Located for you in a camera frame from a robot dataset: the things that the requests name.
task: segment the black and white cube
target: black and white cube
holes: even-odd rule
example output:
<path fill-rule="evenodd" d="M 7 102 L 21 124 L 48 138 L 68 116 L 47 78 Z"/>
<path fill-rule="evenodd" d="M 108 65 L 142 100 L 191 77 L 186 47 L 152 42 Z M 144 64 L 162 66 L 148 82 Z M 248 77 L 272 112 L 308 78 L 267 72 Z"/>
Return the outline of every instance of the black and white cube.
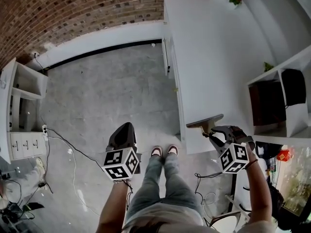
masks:
<path fill-rule="evenodd" d="M 102 169 L 113 181 L 132 178 L 139 162 L 133 148 L 106 152 L 104 159 Z"/>
<path fill-rule="evenodd" d="M 223 173 L 236 174 L 249 162 L 246 147 L 231 143 L 229 148 L 218 158 Z"/>

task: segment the black bracelet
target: black bracelet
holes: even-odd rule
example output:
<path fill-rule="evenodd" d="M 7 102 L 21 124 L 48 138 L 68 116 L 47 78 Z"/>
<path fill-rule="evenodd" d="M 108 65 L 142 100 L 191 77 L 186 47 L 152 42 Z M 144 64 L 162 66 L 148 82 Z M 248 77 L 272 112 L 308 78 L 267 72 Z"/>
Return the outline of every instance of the black bracelet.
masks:
<path fill-rule="evenodd" d="M 256 159 L 256 160 L 254 160 L 254 161 L 248 163 L 248 164 L 245 166 L 244 169 L 247 170 L 252 164 L 254 164 L 254 163 L 256 163 L 256 162 L 258 162 L 258 159 Z"/>

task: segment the white table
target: white table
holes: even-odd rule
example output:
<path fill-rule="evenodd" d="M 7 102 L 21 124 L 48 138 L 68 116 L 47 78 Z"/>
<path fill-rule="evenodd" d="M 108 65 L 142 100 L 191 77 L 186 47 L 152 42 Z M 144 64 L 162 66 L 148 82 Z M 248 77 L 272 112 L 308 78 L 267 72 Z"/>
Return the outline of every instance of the white table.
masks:
<path fill-rule="evenodd" d="M 214 150 L 200 129 L 186 127 L 208 117 L 224 114 L 219 125 L 252 133 L 245 84 L 263 72 L 264 61 L 274 59 L 247 6 L 230 10 L 221 0 L 164 0 L 164 5 L 164 38 L 187 153 Z"/>
<path fill-rule="evenodd" d="M 21 98 L 44 98 L 48 77 L 16 62 L 14 58 L 4 67 L 0 80 L 0 156 L 11 163 L 12 160 L 46 154 L 43 132 L 25 132 L 19 128 L 19 103 Z"/>

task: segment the jeans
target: jeans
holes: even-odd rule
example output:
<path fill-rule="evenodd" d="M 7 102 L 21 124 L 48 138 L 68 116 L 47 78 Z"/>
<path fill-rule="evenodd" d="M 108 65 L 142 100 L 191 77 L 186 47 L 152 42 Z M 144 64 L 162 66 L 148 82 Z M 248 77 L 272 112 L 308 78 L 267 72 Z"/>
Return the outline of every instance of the jeans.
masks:
<path fill-rule="evenodd" d="M 179 165 L 177 155 L 168 154 L 164 164 L 164 173 L 166 178 L 165 198 L 159 195 L 159 179 L 162 171 L 161 157 L 158 155 L 151 156 L 146 169 L 145 177 L 141 188 L 133 197 L 126 214 L 126 222 L 135 213 L 147 208 L 155 203 L 165 203 L 179 205 L 191 208 L 201 214 L 201 206 L 195 193 L 179 177 Z"/>

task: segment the person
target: person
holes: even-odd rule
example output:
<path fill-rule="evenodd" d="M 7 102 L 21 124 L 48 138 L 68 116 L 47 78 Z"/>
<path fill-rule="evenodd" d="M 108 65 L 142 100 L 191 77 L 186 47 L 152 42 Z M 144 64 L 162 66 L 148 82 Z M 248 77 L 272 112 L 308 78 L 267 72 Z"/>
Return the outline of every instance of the person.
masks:
<path fill-rule="evenodd" d="M 257 163 L 255 154 L 248 148 L 250 162 L 246 166 L 250 185 L 252 212 L 249 222 L 238 233 L 272 233 L 272 203 L 268 184 Z M 178 175 L 178 148 L 170 146 L 164 163 L 166 178 L 165 198 L 159 197 L 158 181 L 162 170 L 162 149 L 154 147 L 141 188 L 133 197 L 122 228 L 126 183 L 115 183 L 100 216 L 96 233 L 139 232 L 199 232 L 216 233 L 203 226 L 201 205 L 195 193 Z"/>
<path fill-rule="evenodd" d="M 5 209 L 10 202 L 18 203 L 23 198 L 33 194 L 39 189 L 48 189 L 45 186 L 39 188 L 40 183 L 44 183 L 45 169 L 40 158 L 36 158 L 36 166 L 25 175 L 25 178 L 14 178 L 10 180 L 0 180 L 0 210 Z"/>

